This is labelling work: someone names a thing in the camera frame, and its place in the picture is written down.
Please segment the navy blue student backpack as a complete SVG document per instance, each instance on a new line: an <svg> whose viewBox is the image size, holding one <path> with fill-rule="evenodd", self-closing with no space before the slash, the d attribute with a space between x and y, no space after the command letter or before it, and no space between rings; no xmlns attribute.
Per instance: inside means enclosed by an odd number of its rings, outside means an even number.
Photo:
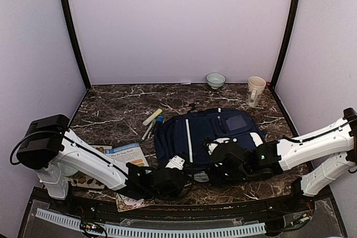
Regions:
<svg viewBox="0 0 357 238"><path fill-rule="evenodd" d="M266 134L243 110L213 108L190 112L174 116L158 127L154 137L156 158L163 168L176 155L187 161L192 156L193 170L199 173L210 164L205 138L235 138L239 146L252 152L265 141Z"/></svg>

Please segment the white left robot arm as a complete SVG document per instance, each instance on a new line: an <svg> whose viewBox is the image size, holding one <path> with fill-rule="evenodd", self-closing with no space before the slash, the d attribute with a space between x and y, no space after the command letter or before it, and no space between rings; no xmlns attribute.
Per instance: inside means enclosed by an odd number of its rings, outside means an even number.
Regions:
<svg viewBox="0 0 357 238"><path fill-rule="evenodd" d="M134 200L174 201L187 195L185 186L193 186L194 177L183 171L184 159L175 156L160 169L117 161L80 139L69 128L69 121L62 114L32 121L9 157L11 165L34 170L66 213L79 208L78 200L69 193L66 166Z"/></svg>

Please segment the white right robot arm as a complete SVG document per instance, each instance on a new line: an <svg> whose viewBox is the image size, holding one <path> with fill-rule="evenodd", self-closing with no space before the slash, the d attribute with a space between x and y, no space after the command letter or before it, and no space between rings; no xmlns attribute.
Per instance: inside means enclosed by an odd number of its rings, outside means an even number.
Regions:
<svg viewBox="0 0 357 238"><path fill-rule="evenodd" d="M263 181L316 158L328 158L312 172L292 184L293 194L285 199L285 208L297 212L306 196L317 195L344 172L356 167L356 111L344 110L344 116L327 127L306 135L265 142L258 133L249 133L253 148L244 148L236 138L205 138L203 145L211 159L209 177L214 184Z"/></svg>

